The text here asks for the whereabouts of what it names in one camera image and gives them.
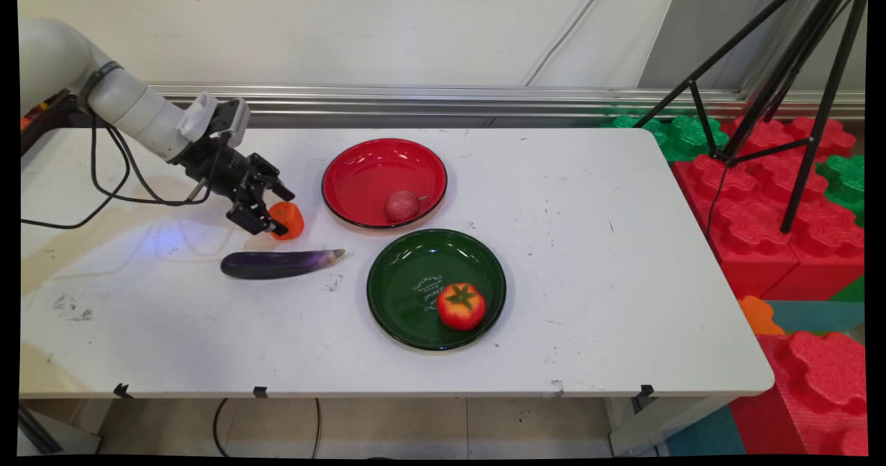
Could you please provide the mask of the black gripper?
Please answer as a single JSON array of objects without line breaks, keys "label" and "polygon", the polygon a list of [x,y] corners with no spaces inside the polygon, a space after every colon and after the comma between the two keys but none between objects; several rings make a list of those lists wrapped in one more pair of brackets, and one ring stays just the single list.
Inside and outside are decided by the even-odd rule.
[{"label": "black gripper", "polygon": [[202,183],[203,188],[232,201],[226,217],[251,235],[272,233],[283,236],[290,231],[282,221],[270,216],[260,200],[270,190],[282,201],[295,197],[282,180],[280,171],[258,153],[244,156],[230,146],[230,136],[203,135],[191,142],[172,160],[186,170],[186,176]]}]

